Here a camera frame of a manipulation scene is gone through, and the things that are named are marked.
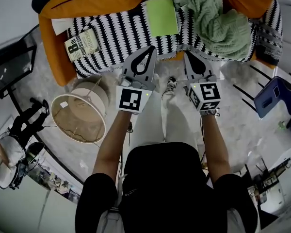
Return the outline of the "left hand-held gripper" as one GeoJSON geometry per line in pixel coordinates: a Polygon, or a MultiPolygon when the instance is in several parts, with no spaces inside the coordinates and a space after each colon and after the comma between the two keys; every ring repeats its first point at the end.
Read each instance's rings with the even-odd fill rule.
{"type": "Polygon", "coordinates": [[[132,53],[124,61],[123,74],[116,87],[116,109],[133,114],[144,110],[156,87],[153,83],[156,60],[157,49],[147,46],[132,53]]]}

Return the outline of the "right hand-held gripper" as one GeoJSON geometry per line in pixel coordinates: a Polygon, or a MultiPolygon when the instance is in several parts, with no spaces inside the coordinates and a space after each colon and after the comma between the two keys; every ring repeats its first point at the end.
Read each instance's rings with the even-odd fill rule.
{"type": "Polygon", "coordinates": [[[186,95],[199,112],[216,110],[221,101],[221,85],[213,74],[210,62],[200,54],[184,52],[187,75],[186,95]]]}

